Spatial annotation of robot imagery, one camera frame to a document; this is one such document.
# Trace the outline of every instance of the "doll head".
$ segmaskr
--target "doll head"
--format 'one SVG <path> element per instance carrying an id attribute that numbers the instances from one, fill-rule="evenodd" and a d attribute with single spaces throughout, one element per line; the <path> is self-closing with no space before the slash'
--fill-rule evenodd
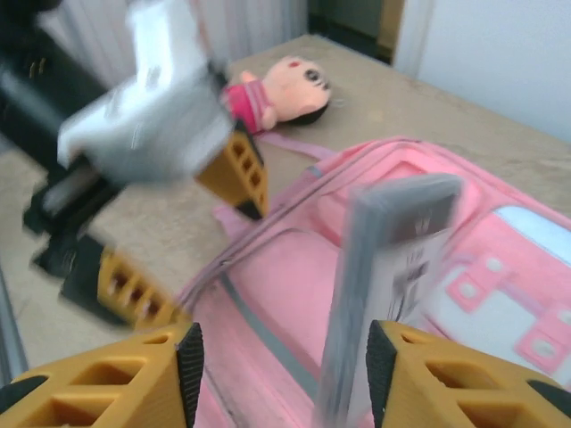
<path id="1" fill-rule="evenodd" d="M 331 97 L 323 69 L 297 56 L 286 56 L 274 64 L 263 85 L 279 122 L 310 124 L 323 114 Z"/>

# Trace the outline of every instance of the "pink doll shirt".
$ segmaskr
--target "pink doll shirt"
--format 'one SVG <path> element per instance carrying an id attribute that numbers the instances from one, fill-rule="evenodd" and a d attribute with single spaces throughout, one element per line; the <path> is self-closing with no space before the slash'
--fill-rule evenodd
<path id="1" fill-rule="evenodd" d="M 261 118 L 264 111 L 272 106 L 266 96 L 261 80 L 227 86 L 224 90 L 225 101 L 232 115 L 244 121 L 251 134 L 263 131 Z"/>

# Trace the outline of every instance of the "beige tabletop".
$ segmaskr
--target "beige tabletop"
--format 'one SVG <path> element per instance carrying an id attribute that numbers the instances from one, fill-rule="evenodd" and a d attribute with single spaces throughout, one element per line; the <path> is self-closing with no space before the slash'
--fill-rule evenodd
<path id="1" fill-rule="evenodd" d="M 247 58 L 233 71 L 263 74 L 286 54 L 321 63 L 333 83 L 334 101 L 315 125 L 279 132 L 336 150 L 395 135 L 429 140 L 571 216 L 571 147 L 563 142 L 318 37 L 301 37 Z M 262 144 L 261 151 L 270 194 L 310 165 L 275 147 Z M 30 269 L 30 257 L 41 243 L 22 231 L 21 214 L 42 176 L 17 152 L 0 157 L 0 263 L 31 366 L 124 335 L 58 301 L 58 284 Z M 168 192 L 129 189 L 96 219 L 94 229 L 176 292 L 227 242 L 211 216 L 217 203 L 197 185 Z"/>

